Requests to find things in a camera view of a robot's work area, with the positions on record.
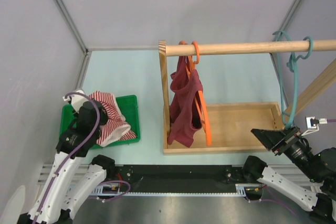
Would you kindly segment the maroon tank top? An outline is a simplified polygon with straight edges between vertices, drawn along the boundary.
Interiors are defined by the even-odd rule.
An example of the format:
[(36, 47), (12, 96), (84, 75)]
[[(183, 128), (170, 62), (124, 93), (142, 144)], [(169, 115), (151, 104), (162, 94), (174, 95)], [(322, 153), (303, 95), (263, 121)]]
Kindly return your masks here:
[(187, 57), (180, 56), (176, 71), (171, 74), (170, 88), (174, 97), (170, 105), (171, 129), (167, 143), (177, 141), (186, 147), (191, 147), (195, 132), (202, 128), (194, 98), (203, 90), (203, 86), (196, 70), (187, 74), (187, 65)]

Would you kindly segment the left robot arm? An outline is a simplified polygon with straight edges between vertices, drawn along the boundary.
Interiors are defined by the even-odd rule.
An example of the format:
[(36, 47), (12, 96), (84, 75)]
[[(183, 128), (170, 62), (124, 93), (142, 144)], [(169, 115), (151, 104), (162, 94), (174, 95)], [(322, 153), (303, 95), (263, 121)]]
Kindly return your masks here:
[(72, 223), (81, 205), (101, 182), (115, 178), (115, 161), (98, 155), (89, 164), (84, 177), (70, 189), (71, 181), (88, 151), (108, 121), (103, 105), (89, 100), (60, 135), (51, 172), (33, 208), (21, 214), (18, 223)]

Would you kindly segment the orange plastic hanger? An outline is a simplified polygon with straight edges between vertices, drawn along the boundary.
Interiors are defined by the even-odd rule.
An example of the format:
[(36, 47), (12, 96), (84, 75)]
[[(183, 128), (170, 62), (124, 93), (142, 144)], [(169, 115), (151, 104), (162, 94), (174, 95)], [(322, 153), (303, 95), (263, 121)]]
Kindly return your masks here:
[[(199, 53), (197, 42), (193, 41), (192, 45), (194, 46), (195, 51), (196, 51), (196, 60), (195, 61), (193, 60), (192, 55), (187, 56), (188, 63), (185, 69), (186, 69), (188, 78), (190, 78), (192, 70), (196, 69), (196, 65), (199, 63), (199, 60), (200, 60), (200, 53)], [(211, 146), (212, 145), (212, 132), (211, 132), (211, 126), (209, 122), (208, 111), (207, 111), (206, 101), (203, 95), (203, 91), (199, 90), (197, 92), (197, 94), (194, 97), (194, 101), (195, 101), (198, 114), (200, 116), (200, 122), (201, 122), (202, 128), (205, 133), (206, 145)]]

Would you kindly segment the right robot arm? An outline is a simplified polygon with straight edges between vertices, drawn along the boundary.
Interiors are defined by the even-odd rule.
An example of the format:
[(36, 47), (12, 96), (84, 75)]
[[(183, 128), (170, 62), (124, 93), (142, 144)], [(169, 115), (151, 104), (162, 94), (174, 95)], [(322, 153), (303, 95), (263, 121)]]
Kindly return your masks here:
[(293, 126), (284, 130), (252, 129), (251, 133), (276, 156), (284, 155), (295, 165), (294, 170), (280, 170), (257, 156), (248, 156), (243, 179), (261, 183), (295, 202), (315, 223), (335, 223), (335, 148), (314, 154), (307, 136), (318, 126), (302, 132)]

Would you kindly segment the red white striped tank top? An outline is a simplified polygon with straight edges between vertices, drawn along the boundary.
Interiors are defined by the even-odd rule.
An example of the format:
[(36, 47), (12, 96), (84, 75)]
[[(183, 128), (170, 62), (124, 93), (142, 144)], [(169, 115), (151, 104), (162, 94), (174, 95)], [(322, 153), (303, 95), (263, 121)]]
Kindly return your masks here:
[(126, 121), (112, 93), (95, 91), (89, 95), (89, 98), (100, 102), (108, 116), (107, 123), (101, 126), (101, 134), (97, 140), (99, 146), (107, 147), (115, 142), (124, 142), (138, 137), (131, 130), (131, 125)]

